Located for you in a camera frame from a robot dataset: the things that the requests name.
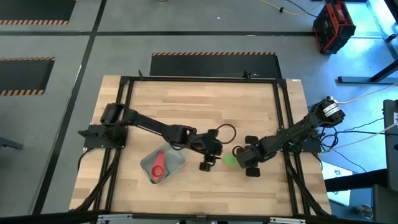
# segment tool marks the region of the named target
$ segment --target black floor mat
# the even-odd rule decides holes
[[[281,78],[279,63],[271,52],[153,53],[152,76]]]
[[[66,25],[75,0],[0,0],[0,25]]]
[[[0,96],[42,95],[54,63],[53,57],[0,58]]]

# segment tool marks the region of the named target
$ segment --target electrical wire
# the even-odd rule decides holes
[[[315,158],[318,159],[319,163],[321,164],[321,170],[323,170],[323,164],[322,164],[321,159],[320,159],[314,152],[312,152],[311,154],[312,154],[313,156],[315,156]]]
[[[243,149],[241,146],[235,146],[235,147],[233,147],[233,149],[232,149],[232,155],[234,156],[234,157],[236,157],[236,150],[237,149]]]
[[[377,134],[374,132],[370,132],[370,131],[338,131],[337,133],[364,133],[364,134]],[[379,133],[379,134],[383,134],[386,136],[398,136],[398,134],[392,134],[392,133]]]
[[[350,146],[350,145],[353,145],[353,144],[356,144],[356,143],[359,143],[359,142],[368,140],[368,139],[370,139],[370,138],[373,138],[374,136],[377,136],[378,134],[381,134],[381,133],[387,131],[388,129],[391,129],[392,127],[394,127],[394,126],[397,125],[397,124],[398,124],[398,123],[394,123],[394,124],[392,124],[392,125],[386,127],[384,130],[379,131],[378,133],[372,134],[372,135],[369,136],[369,137],[366,137],[366,138],[364,138],[364,139],[361,139],[361,140],[358,140],[358,141],[355,141],[355,142],[351,142],[351,143],[349,143],[349,144],[344,144],[344,145],[342,145],[342,146],[338,146],[338,147],[336,147],[336,148],[334,148],[334,149],[339,149],[339,148],[342,148],[342,147]],[[332,150],[332,148],[329,148],[329,149],[325,150],[325,151],[322,152],[322,153],[330,152],[331,150]]]
[[[291,0],[286,0],[286,1],[288,1],[288,2],[292,3],[293,5],[297,6],[298,8],[300,8],[300,9],[301,9],[302,11],[304,11],[304,12],[307,11],[307,10],[303,9],[301,6],[299,6],[298,4],[296,4],[295,2],[293,2],[293,1],[291,1]],[[309,13],[309,12],[307,12],[307,14],[310,15],[310,16],[316,17],[316,15],[311,14],[311,13]]]
[[[340,152],[338,152],[338,151],[336,151],[336,150],[334,150],[334,149],[332,149],[335,153],[337,153],[337,154],[339,154],[339,155],[341,155],[341,156],[343,156],[344,157],[344,159],[346,159],[348,162],[350,162],[350,163],[352,163],[352,164],[354,164],[354,165],[356,165],[356,166],[358,166],[359,168],[361,168],[363,171],[365,171],[365,173],[367,173],[367,171],[366,171],[366,169],[364,169],[363,167],[361,167],[360,165],[358,165],[358,164],[356,164],[355,162],[353,162],[353,161],[351,161],[351,160],[349,160],[347,157],[345,157],[342,153],[340,153]]]
[[[388,88],[390,88],[390,87],[393,87],[393,86],[395,86],[395,85],[398,85],[398,83],[394,83],[394,84],[389,85],[389,86],[387,86],[387,87],[385,87],[385,88],[382,88],[382,89],[380,89],[380,90],[376,90],[376,91],[373,91],[373,92],[371,92],[371,93],[367,93],[367,94],[365,94],[365,95],[363,95],[363,96],[360,96],[360,97],[357,97],[357,98],[354,98],[354,99],[348,100],[348,101],[340,102],[340,101],[338,101],[338,100],[333,99],[333,97],[331,97],[331,99],[334,100],[335,103],[337,103],[337,104],[351,103],[351,102],[354,102],[354,101],[359,100],[359,99],[361,99],[361,98],[364,98],[364,97],[366,97],[366,96],[372,95],[373,93],[377,93],[377,92],[386,90],[386,89],[388,89]]]
[[[236,138],[236,128],[235,128],[232,124],[225,123],[225,124],[222,124],[222,125],[218,126],[218,128],[216,128],[216,129],[217,129],[217,130],[220,130],[220,128],[222,128],[222,127],[224,127],[224,126],[229,126],[229,127],[231,127],[231,128],[234,130],[234,136],[232,137],[231,140],[226,141],[226,142],[221,142],[221,141],[220,141],[220,143],[222,143],[222,144],[229,144],[229,143],[231,143],[232,141],[234,141],[235,138]]]
[[[335,147],[338,144],[337,130],[336,130],[335,127],[333,127],[333,129],[335,130],[334,134],[328,134],[328,135],[324,136],[323,138],[321,138],[321,140],[320,140],[321,148],[324,151],[326,151],[325,147],[328,147],[329,149],[332,149],[333,147]],[[334,138],[334,140],[333,140],[333,142],[332,142],[332,144],[330,146],[328,146],[325,143],[323,143],[323,140],[325,140],[326,138],[332,137],[332,136],[335,137],[335,138]]]
[[[83,203],[77,207],[75,210],[76,211],[87,211],[90,207],[90,205],[93,203],[94,198],[99,194],[103,186],[105,185],[106,181],[109,179],[109,177],[114,173],[116,168],[119,165],[119,158],[120,158],[120,150],[116,150],[115,155],[113,157],[112,163],[109,165],[108,169],[104,173],[104,176],[98,180],[98,183],[94,187],[94,189],[91,191],[89,196],[83,201]]]
[[[376,119],[376,120],[374,120],[374,121],[372,121],[372,122],[370,122],[370,123],[362,124],[361,126],[353,127],[353,128],[351,128],[351,129],[346,129],[346,130],[344,130],[344,131],[352,131],[352,130],[354,130],[354,129],[356,129],[356,128],[362,128],[363,126],[366,126],[366,125],[369,125],[369,124],[373,124],[373,123],[375,123],[376,121],[380,121],[380,120],[382,120],[382,119],[384,119],[384,118],[379,118],[379,119]]]
[[[320,5],[321,5],[322,3],[324,3],[326,0],[323,0],[322,2],[320,2],[319,4],[317,4],[316,6],[312,7],[312,8],[309,9],[309,10],[304,10],[304,12],[299,12],[299,13],[287,11],[287,10],[284,9],[283,7],[278,7],[278,6],[276,6],[276,5],[272,4],[272,3],[269,3],[269,2],[264,1],[264,0],[258,0],[258,1],[259,1],[259,2],[262,2],[262,3],[265,3],[265,4],[269,5],[269,6],[272,6],[272,7],[276,8],[276,9],[278,9],[278,10],[282,10],[282,11],[284,11],[284,12],[290,14],[290,15],[296,15],[296,16],[298,16],[298,15],[302,15],[302,14],[308,14],[310,11],[316,9],[318,6],[320,6]]]
[[[81,159],[89,152],[91,152],[91,150],[93,150],[94,148],[88,148],[80,157],[79,160],[77,162],[77,171],[79,171],[80,169],[80,163],[81,163]]]

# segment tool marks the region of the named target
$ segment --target clear plastic container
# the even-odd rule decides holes
[[[165,152],[164,167],[166,175],[162,180],[157,182],[152,178],[151,170],[155,164],[159,151],[161,150]],[[140,161],[140,166],[142,170],[144,171],[145,175],[148,177],[149,181],[153,184],[158,184],[164,181],[173,173],[175,173],[175,171],[179,170],[182,166],[184,166],[184,164],[185,164],[185,157],[182,155],[180,151],[171,148],[169,143],[163,144],[163,146],[156,149],[155,151],[153,151],[152,153],[150,153],[148,156],[146,156]]]

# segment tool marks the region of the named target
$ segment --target white cable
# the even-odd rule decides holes
[[[341,147],[350,146],[350,145],[352,145],[352,144],[356,144],[356,143],[358,143],[358,142],[368,140],[369,138],[373,138],[374,136],[377,136],[378,134],[381,134],[381,133],[383,133],[384,131],[387,131],[388,129],[394,127],[395,125],[398,125],[398,123],[395,122],[394,124],[388,126],[386,129],[384,129],[384,130],[382,130],[382,131],[379,131],[379,132],[376,133],[376,134],[372,134],[371,136],[369,136],[369,137],[367,137],[367,138],[364,138],[364,139],[361,139],[361,140],[358,140],[358,141],[355,141],[355,142],[351,142],[351,143],[349,143],[349,144],[345,144],[345,145],[342,145],[342,146],[338,146],[338,147],[334,147],[334,148],[328,149],[328,150],[326,150],[326,151],[321,152],[321,154],[330,152],[330,151],[332,151],[332,150],[334,150],[334,149],[339,149],[339,148],[341,148]]]
[[[393,87],[394,85],[398,85],[398,83],[394,83],[394,84],[389,85],[389,86],[387,86],[387,87],[385,87],[385,88],[382,88],[382,89],[380,89],[380,90],[376,90],[376,91],[374,91],[374,92],[371,92],[371,93],[365,94],[365,95],[363,95],[363,96],[360,96],[360,97],[358,97],[358,98],[354,98],[354,99],[352,99],[352,100],[348,100],[348,101],[344,101],[344,102],[337,101],[337,100],[333,99],[333,97],[331,97],[331,99],[334,100],[337,104],[351,103],[351,102],[354,102],[354,101],[356,101],[356,100],[358,100],[358,99],[364,98],[365,96],[369,96],[369,95],[371,95],[371,94],[373,94],[373,93],[377,93],[377,92],[386,90],[386,89],[388,89],[388,88],[390,88],[390,87]]]

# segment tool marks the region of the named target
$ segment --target black metal rail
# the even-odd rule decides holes
[[[99,173],[99,179],[103,178],[105,175],[106,169],[108,168],[108,165],[109,165],[109,155],[110,154],[111,154],[111,149],[105,149],[104,159],[103,159],[102,165],[101,165],[101,172]],[[98,210],[100,208],[101,195],[102,195],[102,189],[99,192],[98,196],[94,200],[93,210]]]
[[[269,223],[270,221],[275,222],[276,217],[269,216],[241,216],[241,215],[184,215],[184,214],[149,214],[149,213],[113,213],[112,215],[125,215],[125,218],[130,219],[151,219],[151,220],[190,220],[194,222],[209,222],[213,220],[225,220],[229,222],[263,222]],[[41,215],[24,215],[19,217],[7,217],[0,218],[2,224],[70,224],[70,223],[86,223],[101,220],[106,215],[110,215],[109,211],[97,210],[97,211],[85,211],[85,212],[63,212],[63,213],[52,213],[52,214],[41,214]],[[315,215],[295,215],[292,217],[278,217],[278,218],[294,218],[305,220],[307,224],[367,224],[369,222],[356,221],[356,220],[345,220],[334,217],[320,217]]]
[[[279,129],[278,129],[278,131],[279,131],[281,129],[284,129],[285,127],[284,127],[284,119],[282,116],[282,107],[280,105],[280,98],[279,98],[277,82],[273,83],[272,87],[274,89],[274,95],[275,95],[275,105],[276,105],[276,113],[277,113],[278,123],[279,123]],[[284,154],[284,159],[290,159],[288,152],[284,151],[283,154]],[[290,204],[292,206],[292,213],[293,213],[293,215],[296,215],[299,213],[299,208],[297,206],[294,182],[288,172],[286,172],[286,178],[287,178],[287,185],[289,187]]]
[[[287,122],[289,124],[289,127],[293,126],[294,121],[293,121],[293,115],[292,115],[292,108],[290,107],[290,100],[289,100],[289,93],[287,92],[287,84],[285,80],[282,80],[282,92],[284,94],[284,101],[285,101],[285,108],[286,108],[286,114],[287,114]],[[300,153],[295,152],[294,153],[294,162],[296,163],[296,170],[297,174],[300,177],[301,181],[303,184],[305,184],[304,181],[304,174],[303,174],[303,167],[301,164],[301,158],[300,158]],[[307,199],[304,197],[304,194],[301,192],[301,198],[303,202],[303,210],[304,214],[310,215],[310,206],[308,205]]]
[[[128,82],[129,86],[127,89],[127,95],[126,95],[126,100],[125,100],[125,105],[129,108],[130,107],[130,102],[131,102],[131,96],[132,96],[132,88],[133,88],[133,84],[134,84],[134,80],[132,79],[132,77],[121,77],[121,85],[119,86],[119,91],[121,94],[123,93],[123,88],[124,85],[126,84],[126,82]],[[116,149],[117,151],[120,151],[120,153],[118,153],[118,166],[116,167],[114,173],[111,176],[111,180],[109,182],[109,188],[108,188],[108,194],[106,196],[106,201],[105,201],[105,210],[111,210],[111,206],[112,206],[112,199],[113,199],[113,192],[114,192],[114,187],[116,185],[116,177],[118,174],[118,167],[119,167],[119,160],[120,160],[120,156],[121,156],[121,150],[122,149]]]

